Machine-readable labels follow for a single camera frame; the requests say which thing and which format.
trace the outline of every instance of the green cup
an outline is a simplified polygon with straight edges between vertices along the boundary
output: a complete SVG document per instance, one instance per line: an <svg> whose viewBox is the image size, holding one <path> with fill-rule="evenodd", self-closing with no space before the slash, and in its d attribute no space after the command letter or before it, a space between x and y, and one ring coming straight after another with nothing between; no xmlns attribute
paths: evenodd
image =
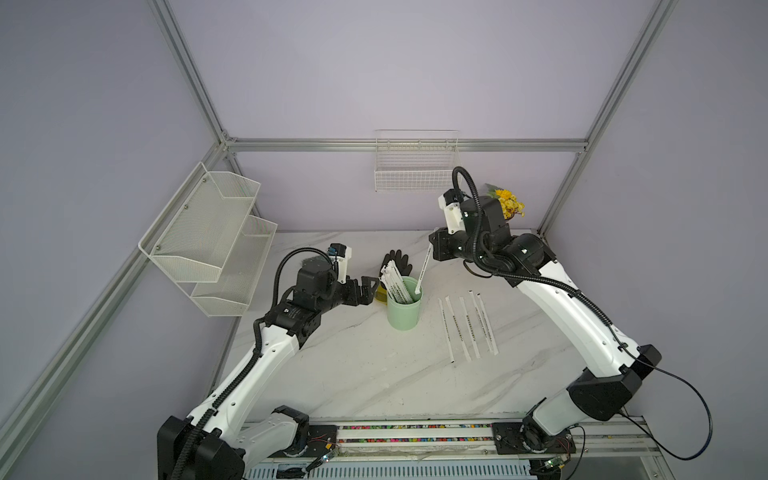
<svg viewBox="0 0 768 480"><path fill-rule="evenodd" d="M387 292L386 319L389 321L389 325L398 330L410 330L419 322L419 310L422 308L424 289L422 288L422 292L417 295L415 290L418 282L410 276L404 276L402 282L406 285L408 293L411 294L411 298L415 302L409 305L402 305L395 301L390 292Z"/></svg>

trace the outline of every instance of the black cable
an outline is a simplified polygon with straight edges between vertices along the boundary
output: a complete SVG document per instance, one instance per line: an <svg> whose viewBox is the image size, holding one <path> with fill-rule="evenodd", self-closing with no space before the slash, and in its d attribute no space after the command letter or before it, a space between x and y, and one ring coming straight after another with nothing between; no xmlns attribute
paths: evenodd
<svg viewBox="0 0 768 480"><path fill-rule="evenodd" d="M308 476L312 470L315 468L321 466L323 463L323 457L325 454L315 458L312 460L311 463L309 463L306 467L291 467L287 468L281 472L279 472L279 476L277 478L304 478L305 476Z"/></svg>
<svg viewBox="0 0 768 480"><path fill-rule="evenodd" d="M560 470L554 470L552 472L543 472L541 470L528 470L528 473L531 475L536 475L537 477L543 477L543 476L550 476L550 475L562 475L562 472Z"/></svg>
<svg viewBox="0 0 768 480"><path fill-rule="evenodd" d="M283 272L283 267L286 266L286 263L291 257L302 252L317 253L322 258L324 258L331 266L333 266L333 261L331 260L331 257L328 257L328 253L325 253L322 250L317 249L315 247L301 247L301 248L295 249L293 252L288 253L280 261L280 265L277 266L277 271L275 272L275 283L272 287L272 306L277 305L277 299L280 296L280 274ZM338 262L336 262L336 267L334 271L336 271L337 273L338 273L338 268L339 268Z"/></svg>
<svg viewBox="0 0 768 480"><path fill-rule="evenodd" d="M462 260L462 263L464 264L464 268L466 268L467 271L474 276L479 276L480 278L493 278L493 275L481 275L479 273L473 272L472 269L469 268L469 264L467 263L467 260Z"/></svg>
<svg viewBox="0 0 768 480"><path fill-rule="evenodd" d="M576 469L581 464L581 457L584 456L584 447L587 446L587 431L584 430L584 427L582 427L581 425L574 425L571 428L575 429L577 427L581 429L581 434L583 435L583 438L584 438L584 440L581 442L581 454L579 454L578 456L578 460L576 461L576 466L574 467L573 471L565 480L571 480L571 477L574 476L574 473L576 473Z"/></svg>
<svg viewBox="0 0 768 480"><path fill-rule="evenodd" d="M455 189L458 189L458 176L462 175L464 177L465 182L467 183L467 186L469 186L469 191L472 193L472 199L475 202L475 209L477 211L477 218L475 219L475 229L472 233L472 237L470 238L470 252L472 253L472 260L475 262L475 265L480 268L480 270L483 270L487 273L490 273L491 275L497 275L504 278L510 278L514 280L521 280L521 281L528 281L528 282L536 282L536 283L543 283L544 285L553 286L555 288L562 289L569 295L573 296L577 300L579 300L584 306L586 306L592 313L595 314L595 316L611 331L611 335L613 335L616 342L619 344L619 349L623 350L629 357L631 357L635 362L638 362L642 365L645 365L649 368L652 368L654 370L657 370L659 372L662 372L665 375L668 375L674 379L680 380L682 383L687 385L690 389L696 393L696 395L699 397L699 400L701 401L701 404L704 406L704 410L707 411L707 422L709 423L709 432L707 433L707 440L704 442L704 445L699 449L698 452L691 455L690 457L680 457L678 455L675 455L674 453L670 452L666 448L662 447L659 442L656 441L655 438L651 436L651 438L659 445L660 448L662 448L665 452L672 455L674 458L678 458L680 460L693 460L694 458L698 457L702 453L704 453L704 450L707 449L707 447L710 444L710 441L712 440L712 412L710 411L710 407L707 404L707 401L704 400L704 397L699 393L699 391L690 384L686 379L683 379L673 373L668 372L667 370L660 369L656 366L653 366L649 363L643 362L642 360L638 359L636 356L632 355L632 353L629 352L627 349L627 344L622 342L619 337L616 335L616 332L614 331L613 322L611 322L611 319L608 318L608 315L606 315L602 310L600 310L600 307L598 307L592 300L588 299L586 295L584 295L581 290L578 290L570 285L567 285L566 283L559 282L557 280L545 278L543 276L530 276L530 275L520 275L517 273L509 273L505 271L501 271L499 269L491 268L489 266L486 266L482 262L482 258L480 258L477 247L478 247L478 239L480 237L480 229L482 228L482 205L480 204L480 196L478 195L477 187L475 187L475 182L472 180L472 177L469 176L469 172L467 172L466 169L463 167L455 167L452 172L452 181L453 181L453 187Z"/></svg>
<svg viewBox="0 0 768 480"><path fill-rule="evenodd" d="M658 440L656 440L656 437L654 437L653 435L651 435L651 433L650 433L649 431L647 431L646 429L644 429L644 428L643 428L643 427L642 427L642 426L641 426L639 423L635 422L633 419L631 419L630 417L628 417L627 415L625 415L623 412L619 412L619 415L623 416L624 418L626 418L626 419L627 419L627 420L629 420L630 422L634 423L634 424L635 424L635 425L636 425L636 426L637 426L637 427L638 427L640 430L642 430L642 431L645 433L645 435L648 435L648 436L650 437L650 439L651 439L651 440L653 440L654 442L656 442L656 445L659 445L659 448L660 448L660 449L664 450L666 453L668 453L668 454L672 455L674 458L677 458L678 460L693 460L694 458L696 458L697 456L701 455L701 454L704 452L704 450L707 448L707 446L709 446L709 444L710 444L710 440L712 439L712 422L710 422L710 434L707 436L707 442L706 442L706 443L704 443L704 446L703 446L703 447L701 447L701 449L700 449L698 452L694 453L694 454L693 454L693 455L691 455L690 457L680 457L680 456L677 456L677 455L675 455L674 453L670 452L670 451L667 449L667 447L665 447L664 445L661 445L661 442L659 442Z"/></svg>
<svg viewBox="0 0 768 480"><path fill-rule="evenodd" d="M214 416L214 413L218 411L221 404L224 403L224 400L226 400L232 391L234 391L235 388L237 388L237 386L243 381L243 379L245 379L248 373L250 373L250 371L253 369L253 366L256 365L258 359L261 357L261 323L261 319L253 322L253 337L255 342L255 345L253 346L253 355L250 357L250 360L248 360L248 363L243 367L240 373L238 373L232 382L227 385L227 387L221 392L218 398L214 400L212 405L213 408L206 410L203 416L200 417L200 420L197 421L197 424L194 426L192 432L190 432L189 436L187 437L187 441L184 443L184 446L181 447L181 452L179 452L179 456L176 458L176 463L174 464L174 469L170 474L170 480L181 479L181 474L184 472L184 466L187 465L187 461L189 461L194 446L200 441L200 437L203 435L203 428L205 427L205 424L208 423L210 417Z"/></svg>
<svg viewBox="0 0 768 480"><path fill-rule="evenodd" d="M187 441L184 443L184 446L181 447L181 452L179 452L179 456L176 459L174 469L170 473L170 480L180 480L181 474L184 472L184 466L187 465L187 460L189 460L190 455L192 454L192 448L194 448L200 440L200 437L203 435L203 427L215 412L214 409L206 410L203 416L200 417L200 421L194 426L192 432L190 432Z"/></svg>
<svg viewBox="0 0 768 480"><path fill-rule="evenodd" d="M283 296L280 297L280 303L285 302L288 300L288 296L296 289L296 285L290 287L288 290L283 292Z"/></svg>

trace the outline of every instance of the vent grille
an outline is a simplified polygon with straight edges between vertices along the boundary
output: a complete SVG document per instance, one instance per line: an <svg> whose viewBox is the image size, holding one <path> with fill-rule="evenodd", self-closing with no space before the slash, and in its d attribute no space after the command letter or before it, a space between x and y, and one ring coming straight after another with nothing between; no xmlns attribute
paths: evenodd
<svg viewBox="0 0 768 480"><path fill-rule="evenodd" d="M276 478L278 470L306 463L261 463L247 472L249 480ZM331 462L310 472L309 478L442 478L443 480L536 479L528 460L425 460L421 462Z"/></svg>

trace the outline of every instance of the wire mesh shelf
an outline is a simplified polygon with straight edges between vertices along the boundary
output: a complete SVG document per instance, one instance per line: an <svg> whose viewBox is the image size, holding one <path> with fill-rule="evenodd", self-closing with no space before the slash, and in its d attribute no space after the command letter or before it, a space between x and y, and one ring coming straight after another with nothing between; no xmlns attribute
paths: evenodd
<svg viewBox="0 0 768 480"><path fill-rule="evenodd" d="M198 283L190 298L208 316L243 315L264 268L277 223L249 215L216 283Z"/></svg>
<svg viewBox="0 0 768 480"><path fill-rule="evenodd" d="M258 182L202 164L195 174L200 179L165 230L156 234L156 220L139 248L206 315L239 316L250 306L277 225L250 215Z"/></svg>
<svg viewBox="0 0 768 480"><path fill-rule="evenodd" d="M458 132L453 130L379 130L376 132L377 192L440 191L451 187L458 161Z"/></svg>

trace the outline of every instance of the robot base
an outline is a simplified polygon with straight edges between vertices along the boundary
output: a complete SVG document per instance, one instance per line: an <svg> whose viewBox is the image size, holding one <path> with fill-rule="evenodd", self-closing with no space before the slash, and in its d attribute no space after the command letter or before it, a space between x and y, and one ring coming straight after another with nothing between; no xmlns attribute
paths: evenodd
<svg viewBox="0 0 768 480"><path fill-rule="evenodd" d="M526 441L525 434L523 433L522 422L499 422L494 423L493 430L493 442L496 445L496 452L499 455L517 455L521 453L531 453L529 448L526 448L524 442ZM563 445L557 441L561 439L562 442L569 448L569 452L565 451ZM576 453L576 446L571 438L571 432L568 429L563 430L556 436L552 437L550 441L546 443L546 449L539 453Z"/></svg>

